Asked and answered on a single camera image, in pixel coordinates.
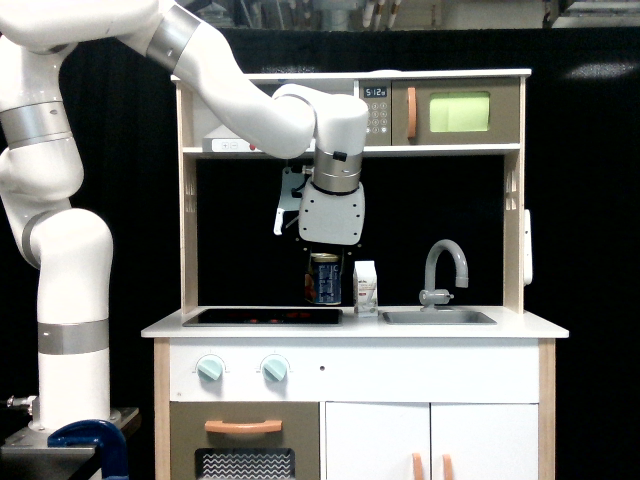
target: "milk carton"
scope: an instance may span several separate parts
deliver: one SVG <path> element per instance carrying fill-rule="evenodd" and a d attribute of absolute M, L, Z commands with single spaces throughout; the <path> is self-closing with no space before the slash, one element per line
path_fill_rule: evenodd
<path fill-rule="evenodd" d="M 358 317 L 378 316 L 378 277 L 372 260 L 354 262 L 353 304 Z"/>

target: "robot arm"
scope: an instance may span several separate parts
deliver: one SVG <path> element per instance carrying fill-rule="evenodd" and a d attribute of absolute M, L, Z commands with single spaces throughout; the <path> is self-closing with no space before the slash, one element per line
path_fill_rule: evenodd
<path fill-rule="evenodd" d="M 0 31 L 0 122 L 9 144 L 0 155 L 0 196 L 20 252 L 41 270 L 45 430 L 110 416 L 113 245 L 101 219 L 71 208 L 83 169 L 58 86 L 60 65 L 76 42 L 117 36 L 180 77 L 229 129 L 270 155 L 299 156 L 315 138 L 301 236 L 322 243 L 359 240 L 364 102 L 289 85 L 269 97 L 245 78 L 224 37 L 173 0 L 0 0 Z"/>

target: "cabinet handle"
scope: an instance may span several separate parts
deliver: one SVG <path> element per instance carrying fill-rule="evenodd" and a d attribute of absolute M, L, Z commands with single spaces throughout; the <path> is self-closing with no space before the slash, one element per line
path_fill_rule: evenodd
<path fill-rule="evenodd" d="M 422 480 L 422 458 L 419 453 L 413 454 L 413 478 L 414 480 Z"/>
<path fill-rule="evenodd" d="M 453 466 L 451 465 L 451 455 L 445 453 L 442 456 L 444 462 L 444 480 L 453 480 Z"/>
<path fill-rule="evenodd" d="M 204 429 L 211 433 L 269 433 L 282 430 L 282 420 L 266 420 L 262 423 L 224 423 L 222 420 L 209 420 Z"/>
<path fill-rule="evenodd" d="M 416 87 L 407 88 L 408 100 L 409 100 L 409 128 L 407 138 L 415 138 L 416 136 L 416 123 L 418 120 L 418 105 L 416 101 Z"/>

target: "blue clamp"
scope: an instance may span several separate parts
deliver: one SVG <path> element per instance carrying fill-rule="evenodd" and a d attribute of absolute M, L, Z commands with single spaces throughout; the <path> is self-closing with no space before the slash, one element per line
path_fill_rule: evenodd
<path fill-rule="evenodd" d="M 55 432 L 47 440 L 49 447 L 96 445 L 100 448 L 102 478 L 104 480 L 129 480 L 127 442 L 113 423 L 105 420 L 82 420 L 70 423 Z"/>

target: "knob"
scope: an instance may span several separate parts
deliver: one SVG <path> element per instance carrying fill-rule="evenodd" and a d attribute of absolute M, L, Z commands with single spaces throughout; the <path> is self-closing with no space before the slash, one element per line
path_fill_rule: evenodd
<path fill-rule="evenodd" d="M 271 382 L 281 382 L 287 376 L 287 361 L 280 355 L 269 355 L 262 361 L 262 375 Z"/>
<path fill-rule="evenodd" d="M 222 375 L 224 366 L 220 357 L 205 355 L 198 360 L 196 370 L 201 379 L 207 382 L 215 382 Z"/>

